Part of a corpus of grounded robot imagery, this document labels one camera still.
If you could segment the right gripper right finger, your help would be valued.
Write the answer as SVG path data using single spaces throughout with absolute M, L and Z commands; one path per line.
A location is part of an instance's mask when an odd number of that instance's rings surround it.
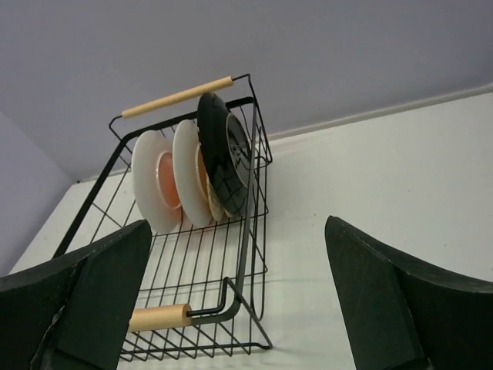
M 327 218 L 327 256 L 357 369 L 490 369 L 492 283 Z

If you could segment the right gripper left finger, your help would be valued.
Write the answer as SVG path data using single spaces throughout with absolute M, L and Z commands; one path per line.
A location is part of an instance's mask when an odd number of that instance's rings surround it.
M 1 279 L 3 369 L 115 369 L 149 259 L 145 220 Z

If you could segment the white plate red green rim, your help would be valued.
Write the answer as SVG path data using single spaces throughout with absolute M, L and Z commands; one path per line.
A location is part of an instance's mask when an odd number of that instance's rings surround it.
M 132 186 L 143 218 L 157 233 L 168 234 L 180 221 L 181 205 L 169 208 L 159 193 L 156 164 L 162 152 L 172 153 L 172 144 L 160 131 L 148 130 L 139 136 L 132 152 Z

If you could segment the orange translucent plate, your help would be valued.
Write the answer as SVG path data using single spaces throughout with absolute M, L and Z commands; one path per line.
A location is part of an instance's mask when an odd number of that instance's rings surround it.
M 162 152 L 159 155 L 156 164 L 156 182 L 165 205 L 171 209 L 178 209 L 181 203 L 176 189 L 171 152 Z

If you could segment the woven bamboo plate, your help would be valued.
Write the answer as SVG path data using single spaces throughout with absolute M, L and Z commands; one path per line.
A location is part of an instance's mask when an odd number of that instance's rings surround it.
M 196 168 L 199 176 L 200 189 L 203 198 L 206 200 L 212 218 L 216 222 L 220 222 L 224 216 L 223 206 L 220 204 L 219 199 L 217 198 L 214 189 L 210 184 L 199 144 L 196 147 Z

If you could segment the white plate green lettered rim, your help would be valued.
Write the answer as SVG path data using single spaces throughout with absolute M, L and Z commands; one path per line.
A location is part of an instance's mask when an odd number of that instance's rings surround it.
M 198 132 L 192 120 L 179 123 L 173 138 L 173 173 L 182 209 L 195 227 L 212 220 L 205 191 L 205 173 Z

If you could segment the black rimmed cream plate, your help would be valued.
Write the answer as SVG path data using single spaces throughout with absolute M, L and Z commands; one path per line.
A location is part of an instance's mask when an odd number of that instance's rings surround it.
M 197 125 L 212 188 L 231 216 L 247 211 L 251 145 L 242 124 L 215 93 L 202 94 Z

